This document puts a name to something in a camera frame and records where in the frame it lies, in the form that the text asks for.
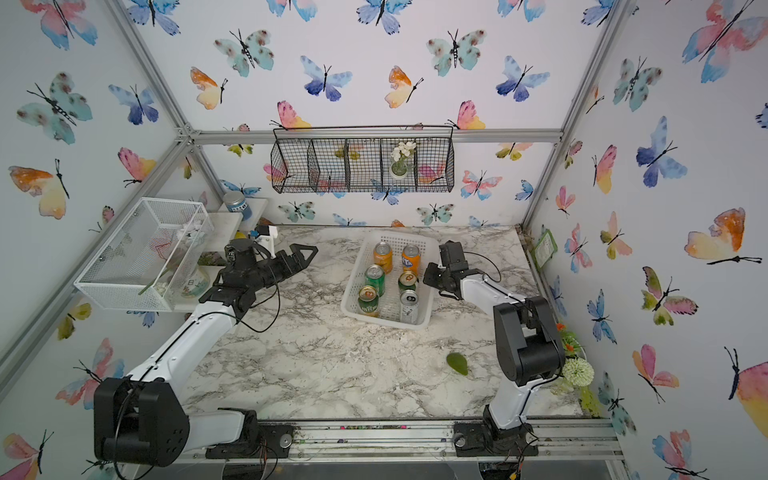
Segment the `orange Fanta can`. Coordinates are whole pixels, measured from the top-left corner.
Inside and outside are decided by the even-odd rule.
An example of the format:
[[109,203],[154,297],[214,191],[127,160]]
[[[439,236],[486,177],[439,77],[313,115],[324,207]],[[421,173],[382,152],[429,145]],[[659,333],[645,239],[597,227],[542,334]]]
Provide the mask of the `orange Fanta can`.
[[404,271],[411,272],[414,275],[419,273],[421,251],[417,245],[412,243],[406,244],[402,249],[401,259]]

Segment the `green gold-top can white band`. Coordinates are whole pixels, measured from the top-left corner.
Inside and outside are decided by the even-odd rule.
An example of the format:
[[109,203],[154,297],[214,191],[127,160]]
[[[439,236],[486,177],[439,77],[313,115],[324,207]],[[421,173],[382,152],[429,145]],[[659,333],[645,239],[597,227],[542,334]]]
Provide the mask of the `green gold-top can white band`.
[[410,270],[405,270],[398,278],[400,294],[403,294],[404,292],[417,292],[418,284],[418,275]]

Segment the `white silver tall can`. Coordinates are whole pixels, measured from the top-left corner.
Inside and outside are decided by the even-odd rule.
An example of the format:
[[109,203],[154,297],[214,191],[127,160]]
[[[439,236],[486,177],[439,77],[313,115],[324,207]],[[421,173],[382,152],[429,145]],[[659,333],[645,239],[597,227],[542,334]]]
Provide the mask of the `white silver tall can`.
[[404,290],[400,296],[400,321],[409,325],[418,323],[419,296],[415,290]]

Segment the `orange yellow soda can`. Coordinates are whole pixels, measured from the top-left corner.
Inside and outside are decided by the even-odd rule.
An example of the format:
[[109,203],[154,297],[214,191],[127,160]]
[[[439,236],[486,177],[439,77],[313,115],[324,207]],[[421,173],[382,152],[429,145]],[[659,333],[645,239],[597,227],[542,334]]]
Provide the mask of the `orange yellow soda can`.
[[385,241],[378,242],[373,250],[374,263],[382,268],[385,274],[393,269],[393,253],[390,245]]

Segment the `green soda can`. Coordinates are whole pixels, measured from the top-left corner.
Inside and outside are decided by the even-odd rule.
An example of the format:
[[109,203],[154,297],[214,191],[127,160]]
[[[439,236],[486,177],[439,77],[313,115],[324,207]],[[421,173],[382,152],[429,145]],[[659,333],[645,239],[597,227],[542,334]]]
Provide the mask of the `green soda can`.
[[365,271],[365,279],[366,284],[373,287],[379,297],[385,294],[386,273],[380,265],[369,266]]

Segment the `white plastic perforated basket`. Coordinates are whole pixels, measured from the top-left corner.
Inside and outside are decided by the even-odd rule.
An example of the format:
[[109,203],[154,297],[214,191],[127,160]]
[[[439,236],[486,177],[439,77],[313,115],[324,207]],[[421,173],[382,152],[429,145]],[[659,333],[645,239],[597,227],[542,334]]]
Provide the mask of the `white plastic perforated basket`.
[[[361,309],[359,293],[367,285],[366,271],[374,265],[374,250],[381,242],[387,243],[392,250],[393,269],[384,275],[384,295],[378,298],[376,314],[371,316]],[[420,253],[416,285],[418,302],[415,305],[416,314],[403,322],[402,293],[398,280],[403,274],[402,251],[407,245],[415,245]],[[430,262],[439,262],[438,242],[435,239],[394,230],[372,230],[364,237],[358,252],[341,300],[341,311],[356,320],[381,326],[406,330],[425,329],[430,323],[436,295],[434,289],[423,283],[423,275]]]

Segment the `green gold-top beer can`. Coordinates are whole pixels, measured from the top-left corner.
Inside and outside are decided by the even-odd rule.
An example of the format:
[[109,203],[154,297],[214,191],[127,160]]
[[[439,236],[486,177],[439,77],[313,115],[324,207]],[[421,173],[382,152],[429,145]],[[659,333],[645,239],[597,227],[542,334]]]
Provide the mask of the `green gold-top beer can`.
[[374,286],[364,285],[358,293],[357,303],[362,315],[379,316],[379,294]]

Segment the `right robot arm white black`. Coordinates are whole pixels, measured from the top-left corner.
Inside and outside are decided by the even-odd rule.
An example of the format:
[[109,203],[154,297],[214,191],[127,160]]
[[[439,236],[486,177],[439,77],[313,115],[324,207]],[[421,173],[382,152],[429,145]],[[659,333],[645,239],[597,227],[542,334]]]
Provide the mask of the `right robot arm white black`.
[[549,302],[524,298],[469,266],[458,242],[439,246],[440,262],[428,264],[424,282],[440,296],[473,304],[493,320],[496,356],[503,379],[479,422],[453,427],[459,457],[505,456],[518,460],[538,454],[538,437],[527,416],[534,394],[554,381],[565,352]]

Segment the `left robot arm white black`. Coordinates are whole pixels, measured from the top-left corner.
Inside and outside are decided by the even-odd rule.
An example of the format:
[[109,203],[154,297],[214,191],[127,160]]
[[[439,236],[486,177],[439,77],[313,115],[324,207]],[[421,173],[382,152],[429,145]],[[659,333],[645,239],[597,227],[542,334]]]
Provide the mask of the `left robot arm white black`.
[[181,454],[205,450],[214,459],[279,455],[253,410],[224,408],[189,415],[179,400],[187,380],[218,340],[242,324],[259,291],[309,267],[315,246],[292,244],[271,254],[236,239],[226,265],[184,324],[122,378],[105,378],[94,394],[94,455],[102,463],[168,467]]

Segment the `white stepped shelf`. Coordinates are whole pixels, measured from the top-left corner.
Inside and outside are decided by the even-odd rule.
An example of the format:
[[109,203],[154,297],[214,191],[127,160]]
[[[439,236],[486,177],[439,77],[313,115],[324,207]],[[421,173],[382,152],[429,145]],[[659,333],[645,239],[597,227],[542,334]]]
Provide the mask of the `white stepped shelf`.
[[[229,212],[224,204],[218,211],[209,214],[209,218],[214,225],[214,232],[212,237],[206,241],[201,257],[198,259],[197,266],[204,267],[208,271],[211,277],[211,286],[219,271],[225,266],[226,245],[233,239],[250,239],[255,227],[261,225],[260,221],[262,214],[269,204],[267,199],[260,198],[247,199],[246,201],[252,211],[252,217],[249,220],[243,221],[240,213]],[[264,248],[266,248],[270,254],[275,253],[275,245],[273,248]],[[199,298],[185,300],[176,295],[174,297],[176,303],[173,312],[191,314],[199,304]]]

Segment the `blue lidded jar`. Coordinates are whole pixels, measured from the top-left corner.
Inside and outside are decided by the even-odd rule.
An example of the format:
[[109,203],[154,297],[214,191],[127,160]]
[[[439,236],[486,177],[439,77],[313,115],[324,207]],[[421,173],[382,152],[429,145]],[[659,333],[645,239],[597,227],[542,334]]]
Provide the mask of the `blue lidded jar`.
[[252,211],[246,201],[245,195],[241,191],[229,191],[223,197],[224,206],[231,213],[240,213],[242,220],[249,220],[252,217]]

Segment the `round patterned ceramic jar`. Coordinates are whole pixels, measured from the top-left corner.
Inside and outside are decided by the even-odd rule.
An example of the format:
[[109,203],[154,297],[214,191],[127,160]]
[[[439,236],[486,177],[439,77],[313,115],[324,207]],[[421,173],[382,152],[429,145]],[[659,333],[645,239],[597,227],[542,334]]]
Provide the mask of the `round patterned ceramic jar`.
[[211,286],[211,277],[208,271],[197,266],[180,287],[178,296],[185,300],[198,299]]

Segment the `white flowers in vase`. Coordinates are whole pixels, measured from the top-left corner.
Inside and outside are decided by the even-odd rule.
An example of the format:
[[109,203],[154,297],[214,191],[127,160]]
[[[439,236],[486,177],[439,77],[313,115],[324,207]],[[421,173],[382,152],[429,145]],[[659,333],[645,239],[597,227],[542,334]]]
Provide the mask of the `white flowers in vase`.
[[405,179],[415,168],[417,144],[414,141],[399,142],[390,153],[390,174],[396,180]]

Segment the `white mesh wall basket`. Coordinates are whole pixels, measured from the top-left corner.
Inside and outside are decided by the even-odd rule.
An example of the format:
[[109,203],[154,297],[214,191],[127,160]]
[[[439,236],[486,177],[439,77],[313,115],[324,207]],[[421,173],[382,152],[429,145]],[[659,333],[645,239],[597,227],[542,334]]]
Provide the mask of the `white mesh wall basket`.
[[171,312],[213,233],[203,203],[143,197],[74,286],[102,309]]

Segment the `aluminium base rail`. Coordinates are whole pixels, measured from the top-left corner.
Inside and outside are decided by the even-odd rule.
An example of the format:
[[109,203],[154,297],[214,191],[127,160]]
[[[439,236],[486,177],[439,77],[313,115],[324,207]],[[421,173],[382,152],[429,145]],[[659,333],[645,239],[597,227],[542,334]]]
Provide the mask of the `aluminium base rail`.
[[299,463],[624,459],[606,420],[532,418],[520,434],[494,440],[478,418],[263,421],[268,457]]

